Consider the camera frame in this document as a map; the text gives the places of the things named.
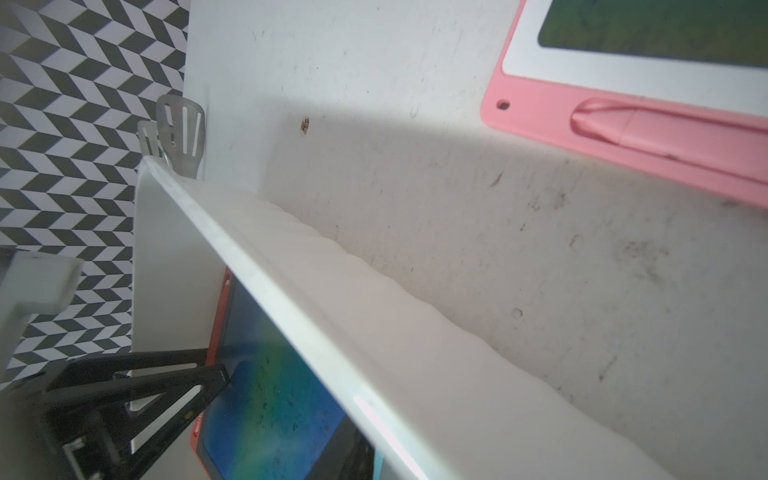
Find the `white plastic storage box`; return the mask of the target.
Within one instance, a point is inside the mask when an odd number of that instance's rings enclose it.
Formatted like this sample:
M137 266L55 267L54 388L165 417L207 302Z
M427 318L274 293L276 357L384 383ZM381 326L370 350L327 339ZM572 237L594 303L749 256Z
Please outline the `white plastic storage box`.
M143 159L133 265L135 350L206 346L231 271L406 478L667 477L633 442L253 193Z

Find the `metal fork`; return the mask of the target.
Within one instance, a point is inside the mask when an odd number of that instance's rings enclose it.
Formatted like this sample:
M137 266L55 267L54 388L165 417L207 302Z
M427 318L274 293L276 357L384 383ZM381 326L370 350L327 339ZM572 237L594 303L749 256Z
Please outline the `metal fork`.
M159 131L156 122L150 120L138 121L137 136L143 156L165 159L159 142Z

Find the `slotted metal spatula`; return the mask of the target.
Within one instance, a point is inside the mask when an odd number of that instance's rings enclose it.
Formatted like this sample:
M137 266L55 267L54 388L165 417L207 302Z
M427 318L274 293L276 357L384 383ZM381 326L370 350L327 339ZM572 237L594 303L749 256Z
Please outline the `slotted metal spatula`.
M205 152L205 111L196 102L166 94L156 105L158 137L172 170L196 179Z

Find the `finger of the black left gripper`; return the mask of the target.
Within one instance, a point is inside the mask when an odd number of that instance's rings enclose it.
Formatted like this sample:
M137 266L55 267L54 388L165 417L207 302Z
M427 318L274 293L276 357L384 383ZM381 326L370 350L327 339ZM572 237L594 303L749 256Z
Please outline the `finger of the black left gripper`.
M139 479L230 382L206 349L96 354L37 380L35 423L72 479Z

